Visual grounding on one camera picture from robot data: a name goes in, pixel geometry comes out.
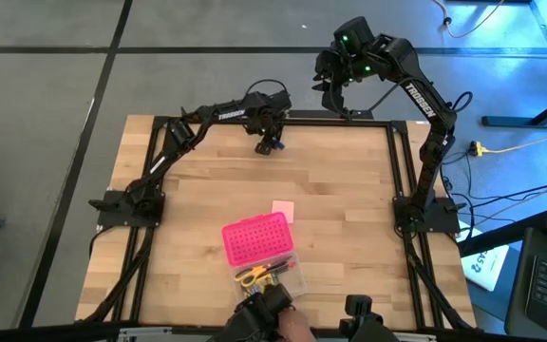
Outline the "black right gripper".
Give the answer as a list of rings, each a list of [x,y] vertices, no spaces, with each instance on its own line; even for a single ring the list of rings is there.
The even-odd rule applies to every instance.
[[[351,64],[339,53],[331,49],[322,50],[315,61],[316,82],[311,89],[320,92],[341,92],[356,80]]]

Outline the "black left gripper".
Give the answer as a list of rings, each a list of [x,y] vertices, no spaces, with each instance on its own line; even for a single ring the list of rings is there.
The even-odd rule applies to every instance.
[[[281,143],[283,121],[286,112],[292,107],[289,92],[280,90],[270,95],[258,91],[251,92],[247,95],[246,103],[249,105],[246,132],[249,135],[271,139],[273,143]],[[255,153],[269,156],[273,149],[269,142],[259,142],[255,146]]]

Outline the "pink sticky note pad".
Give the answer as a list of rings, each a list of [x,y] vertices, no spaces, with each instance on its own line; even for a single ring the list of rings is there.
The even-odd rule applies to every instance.
[[[292,224],[294,221],[294,202],[288,200],[274,200],[272,204],[273,213],[281,213],[286,221]]]

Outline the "pink-lidded clear pencil box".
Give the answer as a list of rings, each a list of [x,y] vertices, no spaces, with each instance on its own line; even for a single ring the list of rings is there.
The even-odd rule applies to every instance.
[[[270,213],[247,218],[223,227],[221,234],[237,299],[246,298],[242,293],[243,287],[234,280],[238,272],[287,259],[295,262],[289,271],[276,277],[267,275],[256,282],[269,280],[274,285],[281,283],[293,298],[307,292],[307,283],[294,251],[291,228],[283,214]]]

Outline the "dark maroon pen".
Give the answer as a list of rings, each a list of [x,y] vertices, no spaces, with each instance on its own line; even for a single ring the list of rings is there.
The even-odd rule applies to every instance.
[[[272,275],[277,275],[277,274],[281,274],[281,273],[284,273],[284,272],[287,272],[289,271],[292,267],[294,266],[294,262],[293,261],[290,261],[289,259],[287,260],[282,260],[274,265],[271,265],[269,266],[267,269],[266,269],[266,272],[265,274],[266,275],[269,275],[269,274],[272,274]]]

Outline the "yellow-handled scissors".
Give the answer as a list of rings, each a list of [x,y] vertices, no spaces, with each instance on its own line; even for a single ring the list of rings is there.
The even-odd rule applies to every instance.
[[[256,280],[274,268],[273,265],[259,265],[249,267],[238,272],[234,280],[238,282],[242,287],[248,288],[255,284]]]

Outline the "black bar at table edge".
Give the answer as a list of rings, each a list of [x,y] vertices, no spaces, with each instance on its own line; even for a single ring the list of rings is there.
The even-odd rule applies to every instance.
[[[338,113],[327,109],[290,109],[288,112],[289,118],[299,119],[345,119]],[[372,120],[373,115],[370,111],[361,110],[356,111],[353,115],[349,116],[352,120]]]

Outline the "black diagonal desk bar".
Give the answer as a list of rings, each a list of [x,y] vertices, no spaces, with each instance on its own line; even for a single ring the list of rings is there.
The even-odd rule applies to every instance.
[[[523,240],[530,228],[546,231],[547,211],[521,219],[495,230],[474,237],[467,237],[458,243],[461,257],[468,257],[495,249],[501,245]]]

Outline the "white paper with blue print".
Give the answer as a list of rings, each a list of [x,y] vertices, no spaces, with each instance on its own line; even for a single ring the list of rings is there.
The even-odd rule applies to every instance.
[[[488,292],[493,292],[509,252],[508,245],[461,258],[465,277]]]

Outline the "black overhead beam with brackets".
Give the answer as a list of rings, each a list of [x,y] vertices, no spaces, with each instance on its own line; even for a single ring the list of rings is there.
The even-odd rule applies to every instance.
[[[208,342],[282,342],[276,332],[257,332],[250,337],[232,337],[222,329],[188,329],[140,327],[130,321],[87,322],[70,325],[0,330],[0,342],[98,342],[108,339],[131,339],[149,335],[200,335]],[[368,322],[358,332],[345,337],[339,332],[314,332],[317,337],[344,342],[547,342],[547,339],[500,335],[486,332],[425,328],[416,332],[393,332],[376,322]]]

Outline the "black aluminium table frame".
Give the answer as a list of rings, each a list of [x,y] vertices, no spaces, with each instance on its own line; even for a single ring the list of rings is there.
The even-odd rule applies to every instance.
[[[284,150],[255,153],[256,138],[237,124],[212,127],[162,182],[160,224],[113,228],[93,244],[75,315],[85,318],[111,292],[144,238],[152,247],[117,315],[144,325],[219,327],[236,298],[222,228],[294,202],[290,225],[307,292],[294,299],[310,323],[336,328],[347,295],[369,295],[397,330],[432,325],[423,284],[406,265],[392,201],[413,188],[418,160],[409,154],[423,123],[291,121]]]

